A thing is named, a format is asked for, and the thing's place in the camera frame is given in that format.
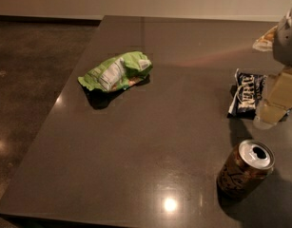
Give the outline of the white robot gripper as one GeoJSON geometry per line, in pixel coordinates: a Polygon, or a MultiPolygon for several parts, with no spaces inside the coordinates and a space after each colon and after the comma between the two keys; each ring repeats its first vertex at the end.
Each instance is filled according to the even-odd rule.
{"type": "Polygon", "coordinates": [[[277,75],[269,75],[263,87],[253,124],[261,129],[275,126],[292,108],[292,8],[277,26],[273,57],[286,65],[277,75]]]}

